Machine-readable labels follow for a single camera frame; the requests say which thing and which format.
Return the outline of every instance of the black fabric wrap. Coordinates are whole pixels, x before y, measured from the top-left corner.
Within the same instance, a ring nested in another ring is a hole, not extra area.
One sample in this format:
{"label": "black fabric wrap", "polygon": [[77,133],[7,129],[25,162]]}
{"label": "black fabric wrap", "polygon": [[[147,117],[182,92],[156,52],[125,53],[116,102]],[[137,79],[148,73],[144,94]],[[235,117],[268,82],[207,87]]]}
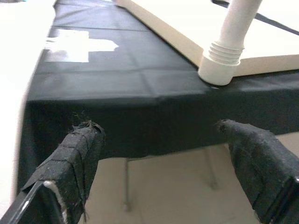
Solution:
{"label": "black fabric wrap", "polygon": [[228,139],[236,176],[260,221],[299,223],[298,157],[269,131],[232,120],[218,127]]}
{"label": "black fabric wrap", "polygon": [[68,223],[76,224],[85,211],[104,144],[105,133],[99,125],[82,123],[36,168],[22,190],[36,181],[54,181],[67,207]]}

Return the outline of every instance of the white floor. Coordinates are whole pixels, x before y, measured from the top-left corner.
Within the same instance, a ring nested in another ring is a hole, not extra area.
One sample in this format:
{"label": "white floor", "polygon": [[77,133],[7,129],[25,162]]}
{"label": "white floor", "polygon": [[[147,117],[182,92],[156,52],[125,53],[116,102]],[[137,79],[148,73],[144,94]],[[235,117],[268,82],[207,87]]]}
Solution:
{"label": "white floor", "polygon": [[[299,155],[298,137],[279,139]],[[208,185],[203,150],[131,161],[130,212],[122,210],[124,159],[102,160],[86,203],[87,224],[258,224],[228,150],[220,145],[211,152],[218,190]]]}

